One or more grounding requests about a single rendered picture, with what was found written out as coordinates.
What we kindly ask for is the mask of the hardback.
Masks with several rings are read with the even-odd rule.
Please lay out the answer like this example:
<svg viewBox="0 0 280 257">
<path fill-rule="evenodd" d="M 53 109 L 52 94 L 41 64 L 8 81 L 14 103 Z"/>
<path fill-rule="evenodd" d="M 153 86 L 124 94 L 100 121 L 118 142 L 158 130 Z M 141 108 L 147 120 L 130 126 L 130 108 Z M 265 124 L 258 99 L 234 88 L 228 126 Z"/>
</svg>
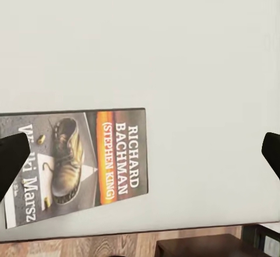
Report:
<svg viewBox="0 0 280 257">
<path fill-rule="evenodd" d="M 0 112 L 0 139 L 22 132 L 6 229 L 149 194 L 145 108 Z"/>
</svg>

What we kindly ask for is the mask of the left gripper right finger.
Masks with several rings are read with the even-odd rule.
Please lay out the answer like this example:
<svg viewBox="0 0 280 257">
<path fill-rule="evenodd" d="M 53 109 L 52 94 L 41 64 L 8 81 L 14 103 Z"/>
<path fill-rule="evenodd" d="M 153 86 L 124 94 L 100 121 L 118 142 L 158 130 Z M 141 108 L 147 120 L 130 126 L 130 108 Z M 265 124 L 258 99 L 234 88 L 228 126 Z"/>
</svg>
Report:
<svg viewBox="0 0 280 257">
<path fill-rule="evenodd" d="M 280 179 L 280 135 L 267 132 L 262 144 L 261 152 Z"/>
</svg>

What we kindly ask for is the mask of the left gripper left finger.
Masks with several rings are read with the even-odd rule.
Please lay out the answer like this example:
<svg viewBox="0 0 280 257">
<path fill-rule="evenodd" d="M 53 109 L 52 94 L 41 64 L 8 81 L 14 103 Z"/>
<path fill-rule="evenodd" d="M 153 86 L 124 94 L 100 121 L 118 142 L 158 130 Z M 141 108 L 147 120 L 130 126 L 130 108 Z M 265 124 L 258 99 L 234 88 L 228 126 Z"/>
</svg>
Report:
<svg viewBox="0 0 280 257">
<path fill-rule="evenodd" d="M 0 139 L 0 202 L 29 155 L 29 141 L 24 132 Z"/>
</svg>

